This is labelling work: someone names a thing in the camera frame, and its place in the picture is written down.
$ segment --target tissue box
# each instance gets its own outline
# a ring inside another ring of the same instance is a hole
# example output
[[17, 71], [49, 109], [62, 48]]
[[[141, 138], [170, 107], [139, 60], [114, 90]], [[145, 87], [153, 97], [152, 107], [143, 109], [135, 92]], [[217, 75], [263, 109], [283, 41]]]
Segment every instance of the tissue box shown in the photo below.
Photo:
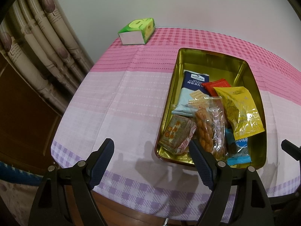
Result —
[[123, 45], [146, 44], [155, 31], [153, 18], [136, 19], [122, 28], [118, 35]]

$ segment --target tablecloth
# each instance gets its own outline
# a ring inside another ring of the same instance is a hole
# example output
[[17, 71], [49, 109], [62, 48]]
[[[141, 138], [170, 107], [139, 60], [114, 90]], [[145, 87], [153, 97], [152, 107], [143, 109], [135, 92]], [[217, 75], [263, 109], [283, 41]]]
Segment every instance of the tablecloth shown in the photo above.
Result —
[[[248, 62], [261, 94], [267, 128], [267, 160], [258, 174], [268, 196], [293, 192], [299, 163], [281, 150], [283, 139], [300, 145], [301, 73], [252, 43], [209, 31], [158, 28], [146, 45], [116, 39], [86, 76], [70, 102], [51, 152], [70, 167], [97, 150], [105, 138], [115, 152], [94, 190], [135, 210], [197, 220], [210, 196], [194, 168], [159, 160], [154, 145], [178, 50], [198, 48]], [[223, 219], [231, 213], [231, 191]]]

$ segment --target snack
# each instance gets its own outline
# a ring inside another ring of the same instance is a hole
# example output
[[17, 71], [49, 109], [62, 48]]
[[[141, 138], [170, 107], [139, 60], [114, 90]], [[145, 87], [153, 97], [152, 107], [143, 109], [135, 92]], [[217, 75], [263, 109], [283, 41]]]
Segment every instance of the snack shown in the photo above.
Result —
[[208, 75], [184, 70], [184, 80], [180, 91], [179, 101], [177, 107], [171, 113], [176, 115], [192, 116], [190, 108], [187, 107], [188, 101], [193, 100], [190, 94], [193, 91], [200, 90], [209, 97], [209, 93], [202, 86], [203, 82], [209, 82]]
[[212, 97], [218, 96], [218, 94], [216, 93], [213, 87], [231, 87], [231, 85], [225, 79], [220, 79], [215, 82], [205, 82], [202, 83], [202, 86], [206, 88], [206, 90]]
[[264, 132], [254, 100], [245, 87], [214, 87], [214, 89], [222, 97], [235, 140]]
[[189, 101], [189, 107], [195, 116], [201, 146], [217, 160], [224, 160], [226, 147], [222, 99], [217, 97], [192, 100]]
[[192, 120], [173, 115], [158, 143], [174, 155], [186, 153], [196, 128]]
[[193, 98], [193, 100], [201, 100], [208, 97], [208, 95], [202, 93], [200, 90], [196, 90], [189, 95]]
[[250, 163], [251, 157], [248, 151], [248, 138], [235, 140], [233, 130], [231, 128], [226, 128], [225, 133], [228, 145], [228, 165], [233, 166], [237, 164]]

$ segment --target clear plastic bag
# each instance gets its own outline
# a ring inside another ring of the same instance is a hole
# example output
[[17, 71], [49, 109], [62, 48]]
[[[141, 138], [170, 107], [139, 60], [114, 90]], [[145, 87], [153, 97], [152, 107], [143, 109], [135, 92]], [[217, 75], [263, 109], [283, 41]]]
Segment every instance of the clear plastic bag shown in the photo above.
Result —
[[173, 115], [159, 139], [159, 144], [174, 155], [187, 153], [187, 146], [196, 128], [194, 121], [189, 118]]
[[227, 140], [228, 165], [234, 166], [237, 164], [250, 163], [251, 157], [248, 150], [248, 138], [235, 140], [231, 128], [226, 128], [225, 135]]
[[192, 100], [188, 103], [195, 117], [201, 146], [211, 152], [217, 160], [224, 160], [226, 156], [225, 116], [222, 98], [206, 98]]
[[264, 132], [254, 100], [245, 87], [214, 87], [227, 113], [235, 140]]

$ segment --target snack box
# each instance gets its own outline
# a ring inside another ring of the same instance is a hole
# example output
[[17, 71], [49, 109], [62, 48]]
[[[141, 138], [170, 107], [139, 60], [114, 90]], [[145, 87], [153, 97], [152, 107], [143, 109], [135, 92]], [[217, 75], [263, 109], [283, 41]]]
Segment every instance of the snack box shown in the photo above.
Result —
[[[224, 78], [232, 87], [244, 86], [247, 88], [252, 95], [264, 129], [266, 130], [265, 115], [260, 92], [253, 73], [245, 60], [223, 53], [181, 48], [178, 52], [176, 65], [170, 81], [170, 88], [155, 145], [155, 154], [159, 159], [167, 162], [194, 166], [189, 153], [173, 155], [158, 144], [160, 136], [164, 133], [166, 125], [168, 125], [171, 119], [171, 111], [177, 106], [183, 82], [184, 70], [190, 70], [200, 74], [208, 74], [211, 82]], [[266, 131], [249, 137], [248, 149], [252, 162], [239, 164], [236, 165], [236, 167], [245, 168], [247, 166], [253, 166], [256, 169], [263, 167], [267, 151]]]

